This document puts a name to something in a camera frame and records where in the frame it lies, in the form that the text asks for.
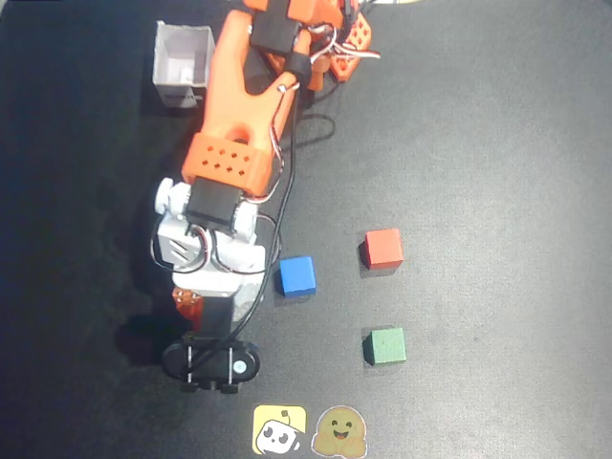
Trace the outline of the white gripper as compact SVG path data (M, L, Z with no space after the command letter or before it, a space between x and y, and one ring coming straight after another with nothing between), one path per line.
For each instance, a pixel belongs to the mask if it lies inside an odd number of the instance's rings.
M172 297L178 313L199 331L207 301L219 300L241 320L262 286L267 250L221 232L201 232L173 241Z

